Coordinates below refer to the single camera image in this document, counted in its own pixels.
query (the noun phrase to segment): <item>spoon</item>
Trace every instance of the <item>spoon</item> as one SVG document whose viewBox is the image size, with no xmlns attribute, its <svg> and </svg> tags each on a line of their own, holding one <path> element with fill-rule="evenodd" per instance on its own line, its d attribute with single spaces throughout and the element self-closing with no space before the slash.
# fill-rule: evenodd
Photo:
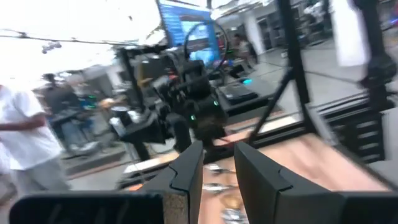
<svg viewBox="0 0 398 224">
<path fill-rule="evenodd" d="M 217 164 L 209 164 L 206 166 L 206 168 L 212 173 L 212 174 L 223 174 L 223 173 L 228 173 L 228 174 L 234 174 L 235 172 L 229 169 L 224 169 L 220 167 Z"/>
<path fill-rule="evenodd" d="M 233 186 L 233 185 L 222 185 L 219 183 L 210 183 L 210 184 L 203 184 L 203 190 L 206 190 L 207 192 L 213 193 L 213 194 L 220 194 L 223 193 L 226 190 L 231 190 L 235 189 L 238 186 Z"/>
<path fill-rule="evenodd" d="M 221 218 L 227 224 L 246 223 L 246 216 L 238 209 L 226 208 L 221 212 Z"/>
</svg>

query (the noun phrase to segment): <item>blue screen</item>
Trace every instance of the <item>blue screen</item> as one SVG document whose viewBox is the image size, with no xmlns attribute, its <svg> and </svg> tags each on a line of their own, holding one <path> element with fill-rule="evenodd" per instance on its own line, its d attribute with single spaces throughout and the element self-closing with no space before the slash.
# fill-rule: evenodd
<svg viewBox="0 0 398 224">
<path fill-rule="evenodd" d="M 191 6 L 176 0 L 159 0 L 160 16 L 168 35 L 169 47 L 183 45 L 191 28 L 203 21 L 210 21 L 208 9 Z M 213 26 L 198 26 L 188 42 L 190 58 L 202 60 L 205 65 L 220 59 L 218 42 Z"/>
</svg>

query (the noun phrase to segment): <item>blue light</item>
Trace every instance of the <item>blue light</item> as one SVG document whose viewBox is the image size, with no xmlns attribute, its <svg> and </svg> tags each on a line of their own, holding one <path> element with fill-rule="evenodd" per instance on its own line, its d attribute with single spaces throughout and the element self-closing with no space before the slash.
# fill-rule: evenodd
<svg viewBox="0 0 398 224">
<path fill-rule="evenodd" d="M 247 85 L 247 84 L 250 84 L 251 82 L 253 82 L 253 80 L 248 79 L 248 80 L 243 81 L 243 84 Z"/>
</svg>

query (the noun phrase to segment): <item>white t-shirt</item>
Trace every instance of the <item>white t-shirt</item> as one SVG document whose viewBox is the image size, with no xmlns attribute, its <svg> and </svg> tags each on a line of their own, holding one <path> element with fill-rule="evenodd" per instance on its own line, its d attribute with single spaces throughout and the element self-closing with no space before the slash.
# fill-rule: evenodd
<svg viewBox="0 0 398 224">
<path fill-rule="evenodd" d="M 32 91 L 0 86 L 0 122 L 18 123 L 44 113 Z M 27 170 L 60 155 L 62 147 L 46 124 L 28 131 L 0 131 L 10 169 Z"/>
</svg>

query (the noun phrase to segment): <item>gray floor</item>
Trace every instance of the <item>gray floor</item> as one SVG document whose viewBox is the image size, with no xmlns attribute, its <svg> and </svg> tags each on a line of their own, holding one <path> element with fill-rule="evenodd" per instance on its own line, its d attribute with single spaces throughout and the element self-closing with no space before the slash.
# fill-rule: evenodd
<svg viewBox="0 0 398 224">
<path fill-rule="evenodd" d="M 328 41 L 313 47 L 313 49 L 304 50 L 302 52 L 305 69 L 309 71 L 307 74 L 308 88 L 310 89 L 312 100 L 315 105 L 360 92 L 356 85 L 333 78 L 345 78 L 356 81 L 359 80 L 363 74 L 363 67 L 339 67 L 336 61 L 336 52 L 333 48 L 334 43 Z M 389 49 L 389 51 L 391 55 L 398 60 L 398 49 Z M 281 59 L 280 51 L 275 50 L 262 56 L 261 62 L 262 63 L 257 66 L 256 71 L 251 75 L 261 77 L 271 82 L 273 86 L 276 87 L 284 73 L 284 69 L 269 63 L 283 66 L 286 61 Z M 332 76 L 332 78 L 314 75 L 310 72 L 324 73 Z M 391 83 L 391 86 L 398 90 L 398 82 Z M 292 84 L 289 84 L 279 104 L 288 113 L 298 110 L 296 94 Z M 398 112 L 397 110 L 390 110 L 386 112 L 386 115 L 385 130 L 387 133 L 386 143 L 389 160 L 376 162 L 371 164 L 371 167 L 398 183 L 398 138 L 394 136 L 395 133 L 398 133 L 397 129 L 394 127 L 394 124 L 398 123 Z M 70 183 L 75 190 L 111 190 L 114 188 L 115 182 L 120 178 L 125 167 L 126 166 L 121 166 L 92 174 L 72 180 Z"/>
</svg>

